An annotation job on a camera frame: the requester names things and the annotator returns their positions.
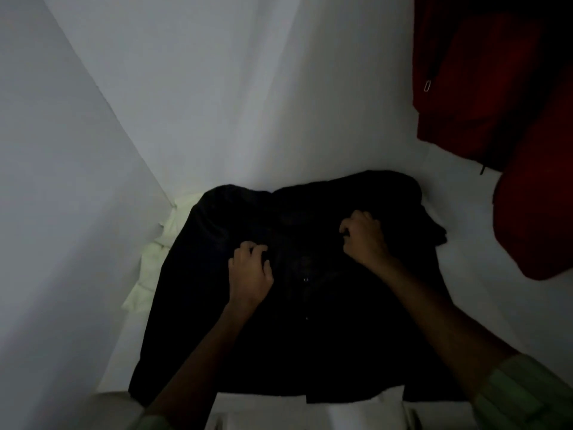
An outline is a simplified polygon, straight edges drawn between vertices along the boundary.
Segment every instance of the hand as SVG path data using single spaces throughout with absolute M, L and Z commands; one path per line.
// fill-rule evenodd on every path
M 253 315 L 274 282 L 269 260 L 261 267 L 261 255 L 267 249 L 265 245 L 244 241 L 229 260 L 230 296 L 227 306 L 245 321 Z
M 340 232 L 345 231 L 350 236 L 344 237 L 344 252 L 369 270 L 395 261 L 384 241 L 380 221 L 374 220 L 368 211 L 356 210 L 350 218 L 342 220 Z

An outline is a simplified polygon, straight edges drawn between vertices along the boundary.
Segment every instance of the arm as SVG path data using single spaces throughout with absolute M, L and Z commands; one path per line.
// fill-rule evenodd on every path
M 462 390 L 473 400 L 490 374 L 517 350 L 464 314 L 452 302 L 411 275 L 388 251 L 380 222 L 355 211 L 340 224 L 344 252 L 385 282 Z
M 229 260 L 229 303 L 167 386 L 144 412 L 165 417 L 176 430 L 204 429 L 217 395 L 217 374 L 247 320 L 273 284 L 266 246 L 243 242 Z

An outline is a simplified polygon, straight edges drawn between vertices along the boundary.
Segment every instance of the white cloth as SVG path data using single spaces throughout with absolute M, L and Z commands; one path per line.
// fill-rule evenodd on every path
M 203 193 L 183 196 L 175 200 L 175 206 L 167 221 L 163 224 L 161 237 L 146 245 L 141 252 L 141 267 L 139 279 L 121 307 L 130 312 L 146 312 L 151 310 L 155 289 L 161 273 L 161 266 L 169 253 L 169 249 L 183 229 L 189 217 L 191 208 L 199 202 Z

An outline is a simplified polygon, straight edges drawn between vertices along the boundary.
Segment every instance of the finger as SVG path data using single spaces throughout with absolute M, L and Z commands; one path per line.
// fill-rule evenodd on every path
M 252 248 L 254 248 L 254 246 L 256 246 L 255 243 L 253 243 L 252 241 L 243 241 L 241 243 L 241 260 L 244 261 L 248 258 L 250 258 L 250 250 Z
M 343 233 L 345 232 L 351 223 L 351 219 L 344 219 L 342 220 L 342 222 L 340 222 L 340 228 L 338 229 L 338 232 Z
M 272 285 L 275 282 L 275 278 L 273 278 L 273 271 L 270 268 L 269 260 L 265 261 L 265 265 L 262 266 L 262 271 L 265 274 L 265 279 L 267 282 Z
M 262 253 L 268 250 L 269 248 L 265 244 L 260 244 L 258 246 L 255 246 L 251 257 L 257 260 L 258 262 L 261 262 Z

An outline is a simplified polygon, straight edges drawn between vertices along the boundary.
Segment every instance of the black jacket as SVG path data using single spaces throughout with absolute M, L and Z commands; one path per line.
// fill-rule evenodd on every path
M 163 267 L 130 393 L 148 405 L 229 299 L 227 260 L 242 241 L 269 247 L 275 283 L 241 332 L 220 391 L 365 400 L 406 384 L 405 400 L 462 400 L 452 376 L 392 292 L 342 251 L 358 210 L 379 219 L 393 255 L 447 295 L 435 245 L 445 230 L 409 176 L 368 171 L 274 193 L 221 186 L 191 214 Z

